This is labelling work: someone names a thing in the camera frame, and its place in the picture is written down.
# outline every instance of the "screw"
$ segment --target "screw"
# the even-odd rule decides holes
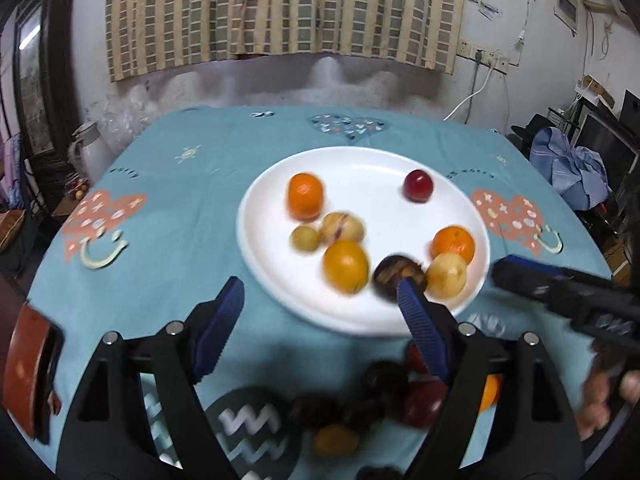
[[[115,343],[118,340],[118,333],[117,332],[107,332],[105,335],[102,336],[102,342],[105,345],[110,345]]]
[[[523,336],[523,339],[525,343],[531,346],[535,346],[540,342],[540,338],[538,337],[538,334],[534,334],[533,332],[525,333],[525,335]]]
[[[184,329],[184,325],[181,321],[172,321],[165,327],[166,332],[170,335],[177,335],[182,332],[182,329]]]
[[[549,291],[548,285],[540,285],[533,289],[534,296],[544,296]]]
[[[476,327],[471,323],[467,323],[465,321],[464,323],[460,323],[458,325],[458,332],[460,332],[462,335],[470,336],[476,333]]]

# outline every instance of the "orange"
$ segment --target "orange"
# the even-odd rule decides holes
[[[500,390],[500,379],[497,375],[487,375],[484,383],[484,392],[482,393],[482,401],[480,402],[480,411],[484,412],[496,400],[498,400],[498,391]]]
[[[297,220],[313,220],[322,211],[324,186],[315,175],[299,173],[289,180],[287,206]]]
[[[356,294],[369,281],[369,259],[352,240],[332,243],[322,257],[322,269],[329,284],[345,294]]]
[[[459,254],[468,265],[474,259],[476,244],[465,228],[450,225],[438,231],[431,242],[431,256],[435,258],[441,253]]]

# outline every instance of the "computer monitor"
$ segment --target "computer monitor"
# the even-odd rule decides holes
[[[600,154],[614,194],[638,162],[638,150],[591,113],[585,116],[580,131],[574,135],[572,146],[584,146]]]
[[[629,90],[625,93],[625,101],[620,112],[620,122],[640,138],[640,99]]]

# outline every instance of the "wall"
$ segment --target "wall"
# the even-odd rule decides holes
[[[503,12],[487,20],[471,3],[465,6],[462,38],[502,54],[517,55],[511,45],[522,30],[527,0],[484,0]],[[578,15],[578,34],[554,16],[555,0],[532,0],[519,67],[504,78],[494,73],[474,99],[469,124],[504,131],[508,124],[526,124],[546,108],[565,108],[574,98],[582,72],[585,45],[584,8]],[[602,17],[596,16],[596,49],[588,67],[616,98],[627,86],[640,85],[640,39],[614,25],[610,54],[598,62]],[[457,58],[452,76],[416,69],[386,60],[296,55],[253,60],[217,61],[167,70],[116,84],[109,82],[104,41],[104,0],[74,0],[72,42],[78,101],[85,118],[101,115],[109,95],[116,100],[132,91],[149,97],[166,112],[207,104],[345,105],[443,118],[469,94],[474,63]],[[486,68],[479,72],[479,88]],[[463,121],[465,109],[455,120]]]

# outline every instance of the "curtain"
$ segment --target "curtain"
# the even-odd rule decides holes
[[[106,0],[112,81],[245,54],[332,53],[453,72],[464,0]]]

